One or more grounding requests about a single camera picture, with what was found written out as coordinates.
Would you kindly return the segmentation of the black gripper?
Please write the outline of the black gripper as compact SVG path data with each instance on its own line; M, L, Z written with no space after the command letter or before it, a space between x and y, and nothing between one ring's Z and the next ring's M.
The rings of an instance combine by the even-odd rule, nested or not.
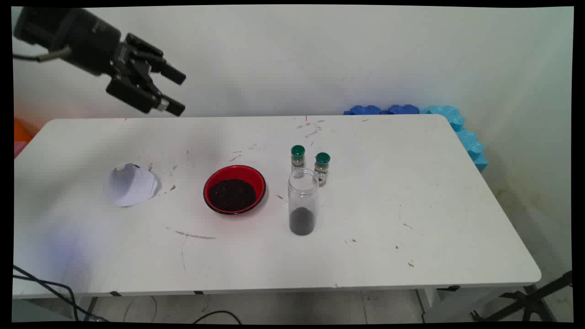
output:
M17 40L39 45L48 52L40 55L13 54L14 59L27 62L48 62L63 59L65 62L99 76L112 77L106 92L140 111L166 111L176 117L186 106L163 94L152 91L147 85L134 84L126 75L130 68L119 60L121 31L83 8L25 6L17 15L13 35ZM164 58L164 52L138 36L128 33L122 43L127 48L130 62L146 63L153 73L160 73L181 85L186 75Z

